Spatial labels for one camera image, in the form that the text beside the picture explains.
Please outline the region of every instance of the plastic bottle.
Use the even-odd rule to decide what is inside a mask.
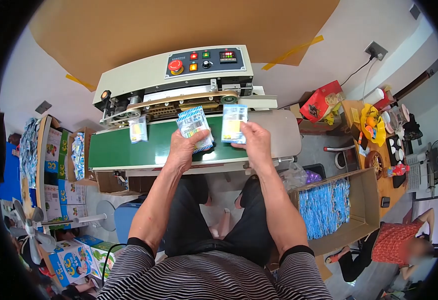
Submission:
[[[404,165],[404,164],[398,164],[396,166],[390,166],[387,168],[387,176],[401,176],[404,175],[406,172],[410,171],[410,166]]]

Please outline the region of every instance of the control panel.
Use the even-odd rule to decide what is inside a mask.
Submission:
[[[169,54],[166,79],[198,73],[245,71],[241,48],[211,48]]]

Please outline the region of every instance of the left hand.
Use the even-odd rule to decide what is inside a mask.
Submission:
[[[170,152],[164,167],[169,166],[181,174],[189,170],[192,165],[192,152],[194,152],[195,143],[208,135],[209,130],[206,129],[194,133],[190,138],[185,138],[177,129],[170,137]]]

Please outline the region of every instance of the tiled floor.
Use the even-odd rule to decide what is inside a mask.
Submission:
[[[327,177],[332,177],[338,174],[345,173],[345,170],[339,170],[334,164],[334,153],[324,152],[324,146],[339,147],[346,143],[346,137],[331,137],[323,135],[304,135],[302,139],[302,151],[298,155],[298,164],[312,165],[321,163],[324,165]],[[287,169],[288,162],[282,162],[277,169]],[[244,183],[248,176],[242,171],[229,172],[230,183],[226,181],[223,173],[207,174],[207,182],[213,205],[211,207],[201,206],[201,212],[207,224],[215,225],[219,222],[224,208],[228,208],[231,212],[231,226],[234,226],[242,216],[243,209],[234,208],[234,200],[240,194]],[[136,196],[111,196],[98,192],[96,187],[87,187],[86,203],[89,215],[96,214],[96,205],[100,200],[110,201],[114,207],[120,204],[131,201]],[[383,221],[401,223],[404,215],[412,207],[412,200],[406,194],[383,218]],[[117,242],[117,235],[113,232],[105,231],[100,227],[95,227],[93,224],[84,227],[81,230],[84,234],[90,234],[97,238],[107,240],[110,242]],[[361,274],[354,286],[346,283],[340,272],[338,263],[328,265],[328,268],[334,274],[331,278],[326,280],[326,285],[329,288],[334,299],[345,299],[349,295],[355,296],[357,299],[367,300],[375,299],[380,289],[390,283],[396,272],[396,265],[381,264],[372,262],[371,265]]]

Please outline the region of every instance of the yellow tape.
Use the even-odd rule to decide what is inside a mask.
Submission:
[[[276,64],[280,63],[281,61],[285,60],[287,57],[289,57],[290,55],[296,53],[297,51],[301,50],[304,47],[308,47],[310,45],[313,45],[315,43],[319,43],[321,41],[324,40],[324,37],[321,36],[317,36],[315,37],[312,41],[310,41],[309,43],[305,43],[299,46],[296,46],[294,48],[292,48],[291,50],[289,50],[288,52],[284,53],[283,55],[279,56],[278,58],[276,58],[275,60],[273,60],[272,62],[266,64],[264,67],[262,67],[263,70],[268,70],[272,67],[274,67]]]
[[[69,74],[66,74],[66,78],[67,79],[70,79],[70,80],[72,80],[72,81],[75,81],[75,82],[77,82],[78,84],[82,84],[84,87],[86,87],[87,89],[92,89],[92,90],[95,90],[97,87],[95,87],[95,86],[93,86],[93,85],[90,85],[90,84],[88,84],[88,83],[85,83],[85,82],[82,82],[82,81],[80,81],[79,79],[77,79],[77,78],[75,78],[74,76],[72,76],[72,75],[69,75]]]

